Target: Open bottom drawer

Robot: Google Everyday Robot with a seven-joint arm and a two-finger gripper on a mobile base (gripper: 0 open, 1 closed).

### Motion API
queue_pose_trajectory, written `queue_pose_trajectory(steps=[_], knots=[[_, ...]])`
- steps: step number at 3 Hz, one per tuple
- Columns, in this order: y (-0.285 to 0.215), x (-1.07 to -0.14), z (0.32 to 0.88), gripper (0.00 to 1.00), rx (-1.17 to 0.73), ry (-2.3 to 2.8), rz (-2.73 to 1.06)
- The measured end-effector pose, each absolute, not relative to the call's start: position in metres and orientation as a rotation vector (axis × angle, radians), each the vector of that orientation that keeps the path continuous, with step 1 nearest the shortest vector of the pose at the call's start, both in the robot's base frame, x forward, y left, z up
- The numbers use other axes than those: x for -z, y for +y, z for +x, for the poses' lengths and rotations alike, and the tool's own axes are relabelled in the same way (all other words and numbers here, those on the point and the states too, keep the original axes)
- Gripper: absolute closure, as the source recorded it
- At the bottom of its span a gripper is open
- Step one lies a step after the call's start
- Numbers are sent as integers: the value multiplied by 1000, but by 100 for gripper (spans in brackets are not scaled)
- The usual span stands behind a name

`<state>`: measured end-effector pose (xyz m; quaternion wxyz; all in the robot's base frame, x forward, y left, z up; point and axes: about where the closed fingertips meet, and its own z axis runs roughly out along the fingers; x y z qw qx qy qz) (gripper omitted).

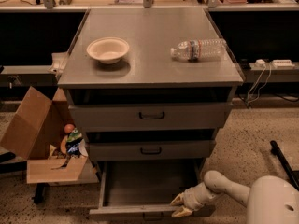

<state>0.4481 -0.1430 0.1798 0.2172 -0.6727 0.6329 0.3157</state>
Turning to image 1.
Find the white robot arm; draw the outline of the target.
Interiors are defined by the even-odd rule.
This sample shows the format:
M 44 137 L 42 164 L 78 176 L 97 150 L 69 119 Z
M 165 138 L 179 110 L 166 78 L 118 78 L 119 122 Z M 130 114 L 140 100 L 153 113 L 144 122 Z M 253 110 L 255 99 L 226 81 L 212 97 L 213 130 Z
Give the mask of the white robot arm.
M 246 224 L 299 224 L 299 191 L 287 181 L 267 175 L 247 187 L 215 170 L 171 201 L 178 207 L 172 217 L 190 216 L 223 194 L 246 207 Z

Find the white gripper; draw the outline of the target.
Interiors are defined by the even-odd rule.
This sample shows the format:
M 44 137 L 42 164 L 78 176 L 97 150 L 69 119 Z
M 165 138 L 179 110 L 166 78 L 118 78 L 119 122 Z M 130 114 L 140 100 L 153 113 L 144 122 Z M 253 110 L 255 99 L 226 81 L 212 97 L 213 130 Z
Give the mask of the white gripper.
M 179 207 L 171 217 L 188 217 L 193 211 L 198 211 L 206 204 L 216 201 L 222 196 L 221 193 L 215 193 L 209 189 L 204 182 L 195 187 L 186 189 L 183 194 L 178 194 L 172 201 L 172 206 Z

